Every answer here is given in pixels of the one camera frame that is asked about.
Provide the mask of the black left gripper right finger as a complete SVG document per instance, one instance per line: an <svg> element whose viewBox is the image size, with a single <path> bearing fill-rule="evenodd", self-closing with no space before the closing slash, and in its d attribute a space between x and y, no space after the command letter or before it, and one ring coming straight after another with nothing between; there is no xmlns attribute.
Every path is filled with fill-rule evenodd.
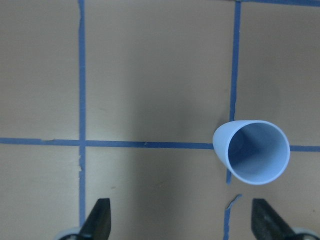
<svg viewBox="0 0 320 240"><path fill-rule="evenodd" d="M263 198L252 200L251 231L256 240L290 240L296 235Z"/></svg>

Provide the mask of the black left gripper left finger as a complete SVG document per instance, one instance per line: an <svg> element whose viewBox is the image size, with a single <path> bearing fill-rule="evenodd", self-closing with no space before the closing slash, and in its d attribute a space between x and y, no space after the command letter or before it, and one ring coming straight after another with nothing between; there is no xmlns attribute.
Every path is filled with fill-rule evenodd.
<svg viewBox="0 0 320 240"><path fill-rule="evenodd" d="M111 233L111 203L99 198L77 234L78 240L108 240Z"/></svg>

